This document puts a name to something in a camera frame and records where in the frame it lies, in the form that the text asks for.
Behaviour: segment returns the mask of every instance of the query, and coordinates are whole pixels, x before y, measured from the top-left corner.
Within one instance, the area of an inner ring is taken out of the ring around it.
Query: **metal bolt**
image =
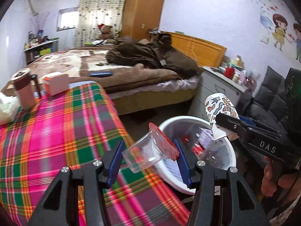
[[[200,166],[200,167],[203,167],[204,165],[206,165],[206,162],[205,161],[198,161],[197,165]]]
[[[102,161],[101,160],[96,160],[93,162],[93,165],[96,166],[96,167],[99,167],[102,165]]]
[[[69,167],[62,167],[61,172],[65,173],[69,171]]]
[[[236,167],[230,167],[230,172],[237,173],[238,170]]]

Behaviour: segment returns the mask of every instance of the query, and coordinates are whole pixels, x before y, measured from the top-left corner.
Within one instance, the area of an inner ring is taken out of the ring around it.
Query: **stuffed animal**
[[[98,28],[101,32],[98,40],[114,39],[113,32],[111,32],[111,29],[113,28],[113,26],[101,24],[101,25],[98,25]]]

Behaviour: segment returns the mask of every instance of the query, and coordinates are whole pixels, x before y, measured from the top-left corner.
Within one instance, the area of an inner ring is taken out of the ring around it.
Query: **plaid tablecloth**
[[[42,96],[30,111],[0,126],[0,202],[17,225],[26,225],[63,166],[80,168],[100,158],[123,137],[133,143],[109,97],[96,83],[55,97]],[[112,225],[185,225],[189,212],[156,173],[132,173],[122,165],[105,191]],[[79,188],[80,225],[85,225]]]

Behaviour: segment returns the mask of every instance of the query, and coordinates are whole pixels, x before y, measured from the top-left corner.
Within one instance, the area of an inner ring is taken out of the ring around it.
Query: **red bottle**
[[[226,69],[225,73],[224,73],[224,76],[231,79],[233,78],[234,76],[234,72],[235,72],[235,69],[234,67],[232,67],[231,65],[228,66],[228,68]]]

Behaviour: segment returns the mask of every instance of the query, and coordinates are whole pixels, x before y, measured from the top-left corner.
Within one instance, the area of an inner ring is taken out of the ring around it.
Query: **hand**
[[[272,160],[267,157],[265,157],[265,160],[268,161],[268,164],[264,169],[264,177],[262,180],[261,192],[264,196],[272,197],[277,190],[277,186],[274,182],[272,182],[272,177],[273,177]],[[298,173],[283,175],[281,178],[279,178],[278,185],[284,189],[289,189],[293,185],[298,175],[299,175]],[[300,192],[301,192],[301,177],[299,177],[299,179],[295,183],[291,192],[286,197],[283,205],[293,202],[299,196]]]

